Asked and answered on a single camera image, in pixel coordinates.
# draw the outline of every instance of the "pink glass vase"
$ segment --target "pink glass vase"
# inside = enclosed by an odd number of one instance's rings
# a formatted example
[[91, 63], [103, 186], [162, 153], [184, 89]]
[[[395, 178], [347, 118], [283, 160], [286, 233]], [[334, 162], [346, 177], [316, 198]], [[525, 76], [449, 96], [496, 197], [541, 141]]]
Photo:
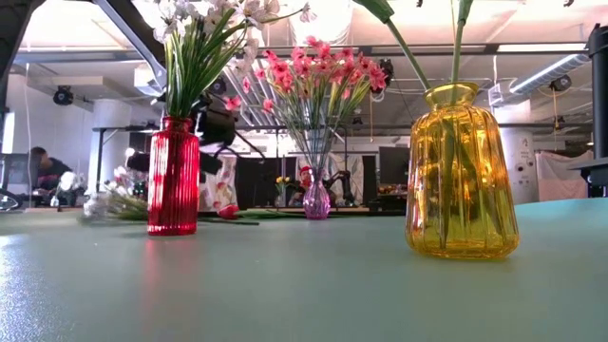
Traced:
[[188, 132], [189, 119], [165, 117], [152, 136], [148, 184], [148, 235], [197, 232], [199, 139]]
[[322, 172], [313, 172], [313, 182], [304, 194], [302, 206], [306, 219], [326, 219], [330, 213], [330, 195], [323, 185]]

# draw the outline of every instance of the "fabric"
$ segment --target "fabric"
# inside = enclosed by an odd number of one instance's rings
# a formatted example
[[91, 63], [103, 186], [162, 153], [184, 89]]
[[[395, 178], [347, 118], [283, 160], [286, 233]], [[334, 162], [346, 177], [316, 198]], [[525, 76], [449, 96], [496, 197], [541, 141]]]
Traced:
[[223, 165], [216, 175], [205, 175], [205, 183], [199, 184], [199, 211], [218, 212], [222, 208], [237, 204], [235, 170], [237, 158], [219, 157]]
[[[308, 163], [304, 156], [297, 157], [297, 162], [295, 163], [296, 170], [307, 165]], [[328, 155], [325, 170], [323, 170], [323, 179], [329, 179], [340, 170], [344, 170], [344, 155], [330, 153]], [[363, 203], [363, 158], [360, 155], [349, 156], [348, 171], [351, 172], [351, 192], [354, 196], [354, 201], [357, 204], [361, 204]], [[299, 173], [296, 174], [296, 179], [299, 181]], [[342, 198], [342, 195], [344, 194], [342, 191], [342, 182], [338, 180], [332, 185], [331, 189], [337, 197], [337, 202], [342, 203], [344, 201]]]
[[536, 154], [539, 176], [539, 197], [541, 201], [586, 199], [587, 182], [579, 170], [568, 170], [571, 164], [590, 161], [593, 152], [587, 151], [575, 158], [568, 158], [550, 152]]

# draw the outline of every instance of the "curtain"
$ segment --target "curtain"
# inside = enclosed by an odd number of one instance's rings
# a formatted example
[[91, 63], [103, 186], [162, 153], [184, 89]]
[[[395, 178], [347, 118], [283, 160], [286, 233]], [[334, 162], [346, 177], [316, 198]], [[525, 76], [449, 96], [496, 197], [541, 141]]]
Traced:
[[[308, 163], [304, 156], [297, 157], [297, 162], [295, 163], [295, 178], [297, 180], [300, 177], [299, 170], [307, 165]], [[323, 179], [327, 180], [340, 170], [344, 170], [344, 155], [330, 153], [325, 170], [323, 170]], [[351, 192], [354, 196], [354, 201], [357, 204], [361, 204], [363, 203], [363, 158], [360, 155], [349, 156], [348, 170], [351, 171]], [[342, 191], [342, 182], [340, 180], [335, 182], [331, 189], [335, 193], [338, 203], [344, 200], [342, 198], [344, 192]]]
[[587, 182], [580, 176], [579, 170], [568, 170], [568, 168], [571, 164], [592, 159], [593, 152], [591, 151], [575, 158], [550, 152], [537, 153], [540, 200], [586, 199]]

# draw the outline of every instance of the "computer monitor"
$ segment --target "computer monitor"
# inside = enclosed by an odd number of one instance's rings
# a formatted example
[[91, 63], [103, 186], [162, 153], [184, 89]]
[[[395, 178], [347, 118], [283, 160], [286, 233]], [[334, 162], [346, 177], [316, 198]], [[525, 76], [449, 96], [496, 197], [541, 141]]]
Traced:
[[29, 162], [28, 173], [28, 153], [2, 153], [0, 163], [2, 164], [2, 189], [9, 190], [9, 185], [24, 185], [27, 191], [31, 191], [33, 185], [38, 182], [38, 166], [40, 157], [33, 157]]
[[409, 148], [380, 147], [380, 183], [407, 184]]

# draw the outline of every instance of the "red glass vase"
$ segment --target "red glass vase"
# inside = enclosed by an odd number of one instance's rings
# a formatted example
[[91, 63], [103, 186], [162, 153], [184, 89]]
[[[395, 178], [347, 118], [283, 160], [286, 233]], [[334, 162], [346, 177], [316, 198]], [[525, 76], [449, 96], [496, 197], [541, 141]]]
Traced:
[[148, 234], [180, 236], [197, 232], [199, 139], [189, 119], [165, 117], [152, 136], [148, 184]]

